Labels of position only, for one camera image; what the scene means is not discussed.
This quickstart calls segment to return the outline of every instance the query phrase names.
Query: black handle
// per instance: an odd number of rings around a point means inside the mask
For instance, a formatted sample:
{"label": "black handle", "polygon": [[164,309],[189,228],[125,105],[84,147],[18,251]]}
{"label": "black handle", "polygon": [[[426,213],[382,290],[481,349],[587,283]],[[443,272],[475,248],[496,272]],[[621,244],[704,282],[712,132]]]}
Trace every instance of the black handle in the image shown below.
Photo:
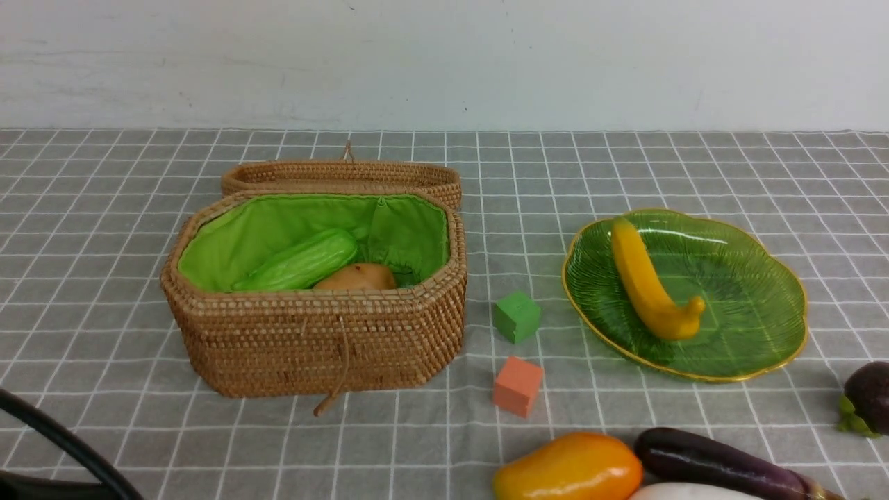
{"label": "black handle", "polygon": [[14,500],[144,500],[126,478],[71,431],[24,399],[0,388],[0,409],[39,432],[77,460],[100,484],[38,480],[0,472],[2,498]]}

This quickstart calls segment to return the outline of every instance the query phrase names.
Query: green calyx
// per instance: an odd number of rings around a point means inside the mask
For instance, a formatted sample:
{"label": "green calyx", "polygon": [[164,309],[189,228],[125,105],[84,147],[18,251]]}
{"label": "green calyx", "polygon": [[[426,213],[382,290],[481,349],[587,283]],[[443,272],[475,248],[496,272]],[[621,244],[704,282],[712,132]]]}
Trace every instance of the green calyx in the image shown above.
{"label": "green calyx", "polygon": [[839,399],[840,421],[837,429],[841,432],[855,432],[861,436],[875,440],[883,435],[874,432],[863,418],[855,414],[855,405],[845,395]]}

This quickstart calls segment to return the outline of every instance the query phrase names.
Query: leaf-shaped plate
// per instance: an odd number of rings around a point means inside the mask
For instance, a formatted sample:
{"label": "leaf-shaped plate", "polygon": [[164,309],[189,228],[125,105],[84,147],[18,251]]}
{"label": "leaf-shaped plate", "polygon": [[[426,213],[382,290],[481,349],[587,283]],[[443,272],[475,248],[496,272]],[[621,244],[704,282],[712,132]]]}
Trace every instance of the leaf-shaped plate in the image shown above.
{"label": "leaf-shaped plate", "polygon": [[670,297],[707,304],[685,341],[655,337],[629,302],[614,263],[611,219],[575,235],[562,269],[568,299],[624,357],[693,380],[739,382],[783,367],[805,347],[807,299],[794,273],[749,234],[665,209],[624,214],[639,231]]}

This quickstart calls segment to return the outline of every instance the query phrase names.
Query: toy banana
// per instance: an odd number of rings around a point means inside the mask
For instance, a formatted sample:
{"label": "toy banana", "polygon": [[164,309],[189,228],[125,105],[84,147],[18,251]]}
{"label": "toy banana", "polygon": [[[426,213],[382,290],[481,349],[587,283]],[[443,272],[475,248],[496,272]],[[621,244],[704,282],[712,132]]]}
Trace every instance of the toy banana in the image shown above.
{"label": "toy banana", "polygon": [[685,340],[701,328],[704,301],[699,296],[679,307],[667,295],[654,272],[645,243],[633,224],[623,217],[612,222],[612,253],[621,283],[636,314],[651,332],[667,341]]}

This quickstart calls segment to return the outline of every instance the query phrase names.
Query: white vegetable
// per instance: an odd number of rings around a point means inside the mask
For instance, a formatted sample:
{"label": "white vegetable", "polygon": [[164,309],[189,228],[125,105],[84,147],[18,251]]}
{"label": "white vegetable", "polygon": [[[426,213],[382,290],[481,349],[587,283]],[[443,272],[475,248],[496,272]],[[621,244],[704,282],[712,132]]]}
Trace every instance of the white vegetable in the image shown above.
{"label": "white vegetable", "polygon": [[639,489],[628,500],[762,500],[762,498],[705,484],[662,482]]}

